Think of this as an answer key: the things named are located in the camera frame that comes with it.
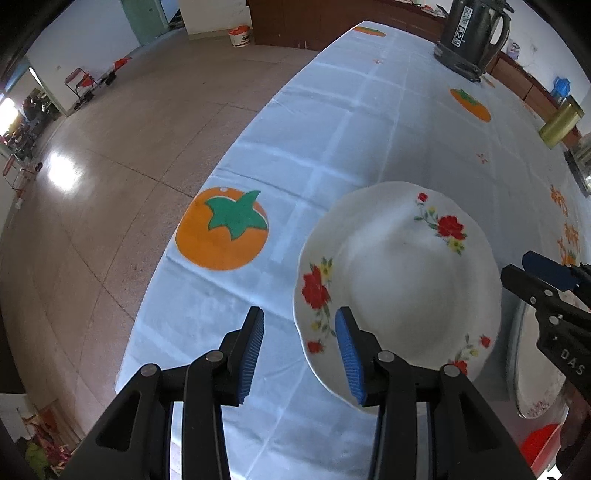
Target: green door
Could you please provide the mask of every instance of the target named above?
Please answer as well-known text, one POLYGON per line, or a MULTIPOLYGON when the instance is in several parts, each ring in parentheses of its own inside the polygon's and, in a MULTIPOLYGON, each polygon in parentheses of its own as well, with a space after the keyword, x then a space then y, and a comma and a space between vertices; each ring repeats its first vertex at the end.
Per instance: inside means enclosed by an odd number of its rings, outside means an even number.
POLYGON ((121 0, 125 15, 129 20, 131 29, 138 37, 139 43, 147 45, 156 37, 168 31, 161 16, 158 0, 121 0))

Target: plate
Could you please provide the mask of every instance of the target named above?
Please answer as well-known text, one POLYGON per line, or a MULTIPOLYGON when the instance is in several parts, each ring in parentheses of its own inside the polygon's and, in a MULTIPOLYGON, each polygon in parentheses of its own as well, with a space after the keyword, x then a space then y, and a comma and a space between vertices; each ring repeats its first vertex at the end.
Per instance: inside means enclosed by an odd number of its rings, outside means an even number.
POLYGON ((407 362, 453 363, 474 380, 499 331, 501 281, 467 213, 439 192, 394 181, 347 194, 320 220, 300 254, 293 305, 312 371, 358 406, 335 338, 339 307, 407 362))
MULTIPOLYGON (((559 292, 560 298, 577 308, 585 308, 571 292, 559 292)), ((561 399, 565 376, 537 348, 540 337, 535 308, 521 302, 515 311, 509 355, 507 357, 507 386, 519 415, 536 419, 561 399)))

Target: red flower pattern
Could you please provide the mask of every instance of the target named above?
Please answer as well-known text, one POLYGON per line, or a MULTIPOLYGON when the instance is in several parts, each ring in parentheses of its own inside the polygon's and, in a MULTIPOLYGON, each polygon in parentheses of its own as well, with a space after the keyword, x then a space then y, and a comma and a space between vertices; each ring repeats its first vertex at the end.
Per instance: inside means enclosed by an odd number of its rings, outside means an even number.
POLYGON ((468 375, 468 364, 464 360, 456 360, 452 365, 458 367, 464 375, 468 375))
POLYGON ((312 273, 304 275, 304 288, 301 289, 301 294, 304 296, 306 303, 308 303, 314 310, 320 310, 322 305, 330 300, 329 291, 322 284, 322 277, 320 269, 314 265, 312 273))
POLYGON ((324 345, 320 342, 313 342, 312 340, 308 341, 308 351, 310 353, 320 353, 324 352, 324 345))
POLYGON ((464 226, 457 221, 456 216, 446 215, 437 222, 437 233, 441 236, 452 236, 457 240, 464 240, 466 235, 462 233, 464 226))
POLYGON ((489 346, 491 345, 491 339, 489 339, 487 336, 481 335, 480 336, 480 344, 484 348, 489 348, 489 346))

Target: white tablecloth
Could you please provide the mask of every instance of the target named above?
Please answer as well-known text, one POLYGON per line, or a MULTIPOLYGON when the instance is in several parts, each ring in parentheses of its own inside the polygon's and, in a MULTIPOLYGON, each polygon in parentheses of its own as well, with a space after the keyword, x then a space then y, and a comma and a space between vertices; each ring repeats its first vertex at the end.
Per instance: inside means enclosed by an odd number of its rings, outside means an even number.
MULTIPOLYGON (((432 43, 363 25, 386 36, 351 30, 322 51, 256 116, 203 186, 261 191, 269 221, 262 252, 238 270, 212 271, 187 261, 172 239, 119 373, 118 391, 143 364, 189 364, 238 328, 251 305, 262 307, 265 336, 251 394, 242 407, 223 410, 237 478, 366 478, 375 418, 316 380, 292 314, 300 250, 344 194, 388 180, 438 190, 480 224, 499 269, 520 265, 529 249, 560 260, 565 222, 580 233, 577 259, 587 258, 590 212, 561 148, 540 140, 540 118, 496 80, 494 87, 473 84, 439 64, 432 43), (465 110, 451 88, 482 102, 492 120, 465 110), (564 197, 568 217, 551 188, 564 197)), ((508 400, 506 345, 516 305, 504 292, 501 335, 476 386, 520 442, 556 412, 526 421, 508 400)), ((180 443, 178 413, 173 441, 180 443)))

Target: black kettle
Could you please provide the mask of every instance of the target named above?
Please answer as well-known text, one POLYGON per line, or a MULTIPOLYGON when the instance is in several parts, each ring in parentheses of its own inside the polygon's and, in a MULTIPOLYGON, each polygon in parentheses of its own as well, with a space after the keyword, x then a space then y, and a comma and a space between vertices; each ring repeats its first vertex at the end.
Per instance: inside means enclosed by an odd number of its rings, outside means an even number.
POLYGON ((480 82, 486 66, 509 38, 511 17, 506 9, 515 12, 505 0, 454 0, 433 52, 435 58, 471 82, 480 82), (501 36, 491 44, 499 20, 501 36))

